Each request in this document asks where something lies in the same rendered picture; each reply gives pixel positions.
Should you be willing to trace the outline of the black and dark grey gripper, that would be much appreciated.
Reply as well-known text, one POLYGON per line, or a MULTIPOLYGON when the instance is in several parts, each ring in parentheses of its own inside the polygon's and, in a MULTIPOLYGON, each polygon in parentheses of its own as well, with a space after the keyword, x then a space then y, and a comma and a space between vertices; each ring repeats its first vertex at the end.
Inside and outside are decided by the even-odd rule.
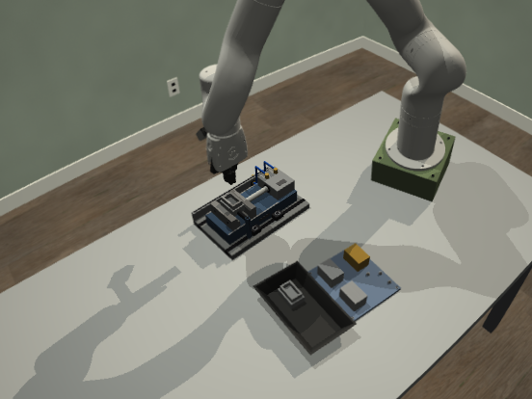
POLYGON ((216 137, 207 133, 206 151, 208 164, 211 165, 210 171, 213 174, 223 173, 224 181, 230 185, 235 183, 237 165, 248 156, 242 125, 238 132, 227 137, 216 137))

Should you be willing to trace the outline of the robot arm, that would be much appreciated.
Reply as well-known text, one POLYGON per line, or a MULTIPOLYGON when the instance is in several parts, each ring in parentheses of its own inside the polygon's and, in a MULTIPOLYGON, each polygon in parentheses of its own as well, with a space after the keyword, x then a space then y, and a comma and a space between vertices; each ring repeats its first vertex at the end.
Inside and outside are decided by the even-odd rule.
MULTIPOLYGON (((237 0, 218 64, 199 74, 203 128, 196 135, 200 141, 208 132, 227 137, 239 131, 240 114, 250 94, 262 48, 284 1, 237 0)), ((386 138, 386 154, 404 169, 430 170, 445 154, 444 141, 438 134, 443 100, 445 93, 464 83, 465 59, 426 17, 419 0, 366 1, 388 29, 398 53, 417 75, 402 91, 399 126, 386 138)))

